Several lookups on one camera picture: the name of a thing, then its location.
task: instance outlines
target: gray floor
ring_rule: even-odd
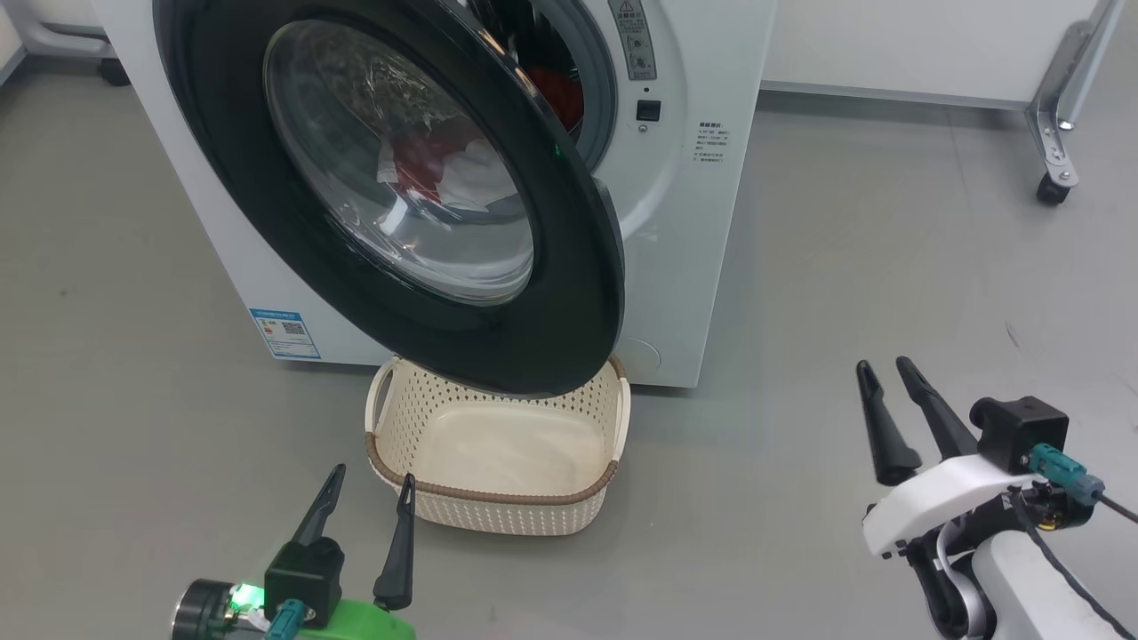
[[[926,461],[900,354],[960,412],[1067,411],[1067,450],[1138,504],[1136,25],[1058,210],[1015,116],[765,96],[701,386],[638,392],[583,533],[421,526],[420,635],[933,638],[912,572],[861,542],[883,494],[861,358]],[[0,88],[0,301],[6,638],[165,637],[190,580],[256,580],[340,461],[329,533],[368,597],[394,524],[362,448],[372,372],[269,358],[130,89],[42,66]],[[1102,512],[1050,536],[1132,629],[1136,534]]]

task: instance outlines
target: beige plastic basket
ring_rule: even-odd
[[[396,492],[417,479],[417,514],[513,535],[568,535],[593,522],[628,433],[632,392],[612,358],[547,400],[473,391],[395,358],[371,383],[368,458]]]

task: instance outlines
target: black wheel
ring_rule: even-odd
[[[1050,174],[1045,173],[1039,181],[1039,189],[1036,189],[1036,199],[1046,205],[1061,205],[1071,192],[1071,187],[1062,187],[1052,181]]]
[[[102,58],[99,60],[99,77],[112,87],[126,87],[131,79],[126,76],[123,63],[116,58]]]

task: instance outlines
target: washing machine door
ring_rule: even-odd
[[[277,253],[399,355],[497,393],[586,383],[619,227],[537,88],[450,0],[156,0],[190,129]]]

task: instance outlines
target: washing machine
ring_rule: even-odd
[[[696,385],[774,0],[94,7],[273,356]]]

